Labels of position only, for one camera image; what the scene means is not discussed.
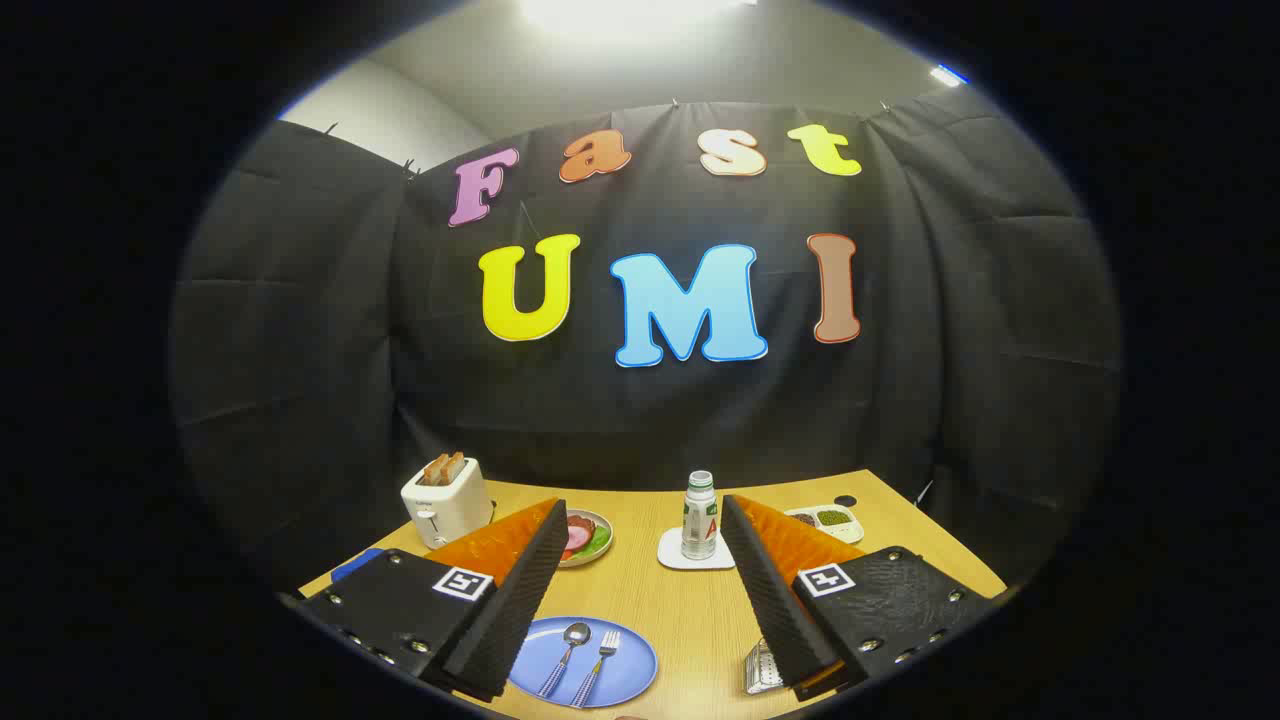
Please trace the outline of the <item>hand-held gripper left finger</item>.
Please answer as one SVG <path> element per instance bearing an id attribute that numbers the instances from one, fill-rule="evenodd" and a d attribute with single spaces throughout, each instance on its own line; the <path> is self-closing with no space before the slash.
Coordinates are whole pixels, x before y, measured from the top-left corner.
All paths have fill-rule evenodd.
<path id="1" fill-rule="evenodd" d="M 562 498 L 429 553 L 383 550 L 298 609 L 375 664 L 481 702 L 503 694 L 568 539 Z"/>

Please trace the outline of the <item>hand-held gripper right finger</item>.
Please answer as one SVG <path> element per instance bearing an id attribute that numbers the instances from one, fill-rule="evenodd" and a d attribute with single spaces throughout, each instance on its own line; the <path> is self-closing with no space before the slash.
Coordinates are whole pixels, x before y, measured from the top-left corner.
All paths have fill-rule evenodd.
<path id="1" fill-rule="evenodd" d="M 721 515 L 756 624 L 800 701 L 899 673 L 997 609 L 902 546 L 865 552 L 742 495 L 724 496 Z"/>

